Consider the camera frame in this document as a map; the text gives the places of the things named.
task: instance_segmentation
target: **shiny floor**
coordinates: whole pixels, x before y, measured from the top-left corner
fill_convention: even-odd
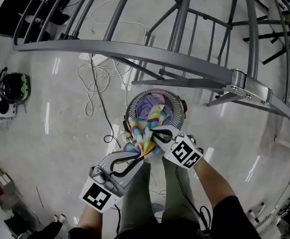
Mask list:
[[[90,12],[110,0],[96,0]],[[99,8],[93,17],[100,23],[110,21],[116,2]],[[121,20],[139,22],[151,27],[173,0],[129,0]],[[191,7],[208,13],[223,21],[228,20],[231,0],[191,0]],[[257,16],[265,14],[260,5]],[[74,6],[68,7],[71,13]],[[154,46],[166,48],[175,13],[153,33]],[[247,20],[245,0],[238,0],[234,20]],[[190,43],[194,15],[187,18],[181,53],[187,53]],[[206,59],[211,36],[212,22],[198,18],[192,56]],[[101,39],[106,26],[97,25],[88,14],[79,37],[81,39]],[[212,62],[216,58],[223,40],[225,28],[216,26]],[[260,25],[259,33],[271,33],[269,26]],[[114,40],[141,44],[144,28],[137,24],[118,25]],[[248,44],[242,41],[248,36],[248,27],[236,27],[231,34],[228,68],[247,70]],[[281,49],[279,42],[272,45],[268,39],[260,40],[260,61]],[[31,76],[32,94],[26,103],[26,111],[21,106],[17,117],[0,125],[0,167],[16,182],[25,202],[39,216],[43,224],[53,220],[53,214],[63,213],[68,217],[68,226],[75,225],[85,204],[78,199],[89,168],[97,165],[117,146],[103,142],[109,134],[102,105],[97,95],[92,99],[94,113],[85,115],[86,90],[77,76],[77,68],[83,63],[79,53],[66,52],[16,52],[12,40],[0,37],[0,69],[8,67],[8,72],[24,72]],[[285,57],[263,65],[259,62],[258,79],[283,97],[286,68]],[[158,71],[159,67],[149,65]],[[126,67],[119,65],[123,72]],[[107,69],[115,74],[114,69]],[[79,72],[85,84],[92,82],[92,71],[83,66]],[[99,80],[102,88],[105,78]],[[132,98],[155,86],[131,86],[128,102]],[[188,112],[183,130],[195,136],[200,147],[208,153],[210,164],[231,184],[245,210],[265,201],[265,214],[272,211],[279,195],[290,179],[290,150],[274,142],[279,133],[290,141],[290,123],[276,115],[243,107],[224,104],[208,108],[210,92],[207,90],[162,87],[185,99]],[[102,92],[104,105],[116,132],[123,130],[122,120],[126,111],[125,89],[119,77],[111,77],[109,86]],[[152,156],[152,175],[156,192],[165,189],[164,171],[160,156]],[[210,208],[194,171],[190,171],[191,186],[197,207]],[[36,187],[38,187],[44,208],[42,208]],[[290,195],[290,186],[281,201]],[[151,193],[152,202],[164,204],[164,199]],[[103,238],[115,236],[118,214],[109,210],[104,214]]]

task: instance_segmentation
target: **metal frame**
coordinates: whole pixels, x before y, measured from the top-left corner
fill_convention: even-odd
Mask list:
[[[18,44],[18,33],[24,22],[31,2],[26,8],[18,27],[13,37],[13,47],[18,51],[34,51],[34,50],[58,50],[58,51],[72,51],[72,52],[87,52],[93,54],[102,54],[110,58],[114,58],[124,64],[132,66],[137,69],[135,80],[133,84],[144,85],[161,85],[161,86],[175,86],[175,87],[187,87],[187,88],[202,88],[212,92],[216,92],[220,95],[219,98],[213,100],[213,94],[211,95],[208,106],[223,104],[226,102],[234,102],[240,105],[249,106],[259,110],[271,112],[281,115],[290,120],[290,108],[288,107],[289,100],[289,88],[290,88],[290,67],[287,66],[287,82],[285,91],[285,102],[276,97],[271,89],[257,80],[258,72],[258,55],[259,55],[259,35],[258,24],[280,24],[284,29],[284,37],[288,38],[286,26],[290,25],[290,22],[285,22],[280,11],[280,20],[267,20],[257,19],[254,0],[246,0],[248,21],[233,22],[234,13],[236,9],[237,0],[232,0],[231,10],[229,12],[228,22],[223,22],[205,13],[199,12],[189,7],[190,0],[174,0],[175,4],[150,28],[146,33],[145,45],[137,45],[130,43],[114,42],[111,41],[115,28],[121,16],[128,0],[120,0],[111,22],[106,31],[103,40],[79,40],[77,39],[79,30],[82,26],[87,11],[92,5],[94,0],[90,0],[84,9],[81,18],[75,27],[72,36],[69,36],[69,30],[72,27],[75,17],[79,14],[84,0],[80,0],[76,5],[75,11],[71,16],[70,23],[67,26],[67,30],[63,35],[63,40],[54,41],[38,41],[35,43]],[[177,14],[175,17],[174,26],[172,29],[170,41],[166,50],[158,49],[148,46],[149,40],[153,31],[175,10]],[[195,23],[193,26],[190,46],[187,55],[179,53],[179,48],[182,41],[182,36],[186,24],[186,18],[188,13],[195,15]],[[210,20],[213,22],[213,28],[211,33],[210,47],[208,51],[207,61],[190,56],[193,40],[195,36],[195,29],[197,26],[198,17],[202,17],[204,20]],[[218,56],[218,64],[210,62],[214,32],[216,24],[225,27],[226,32],[223,40],[223,44]],[[44,32],[47,23],[43,25],[41,31]],[[227,69],[229,50],[230,50],[230,35],[231,30],[235,26],[249,26],[249,57],[247,72],[244,73],[238,69]],[[225,45],[227,43],[227,51],[225,58],[225,66],[221,66],[221,57]],[[131,62],[129,59],[139,61],[138,64]],[[150,71],[145,67],[146,63],[153,63],[162,66],[158,72]],[[166,68],[177,69],[182,72],[181,75],[171,73]],[[155,78],[154,80],[138,80],[140,72],[143,72],[149,76]],[[186,73],[199,76],[196,79],[188,79],[185,77]]]

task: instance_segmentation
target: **tie-dye cloth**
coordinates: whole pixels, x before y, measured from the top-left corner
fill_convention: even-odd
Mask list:
[[[129,117],[132,134],[128,132],[122,134],[122,139],[126,142],[124,151],[136,151],[142,157],[150,152],[157,153],[160,150],[151,139],[152,131],[150,129],[162,125],[168,118],[169,114],[165,107],[166,105],[154,105],[147,119]]]

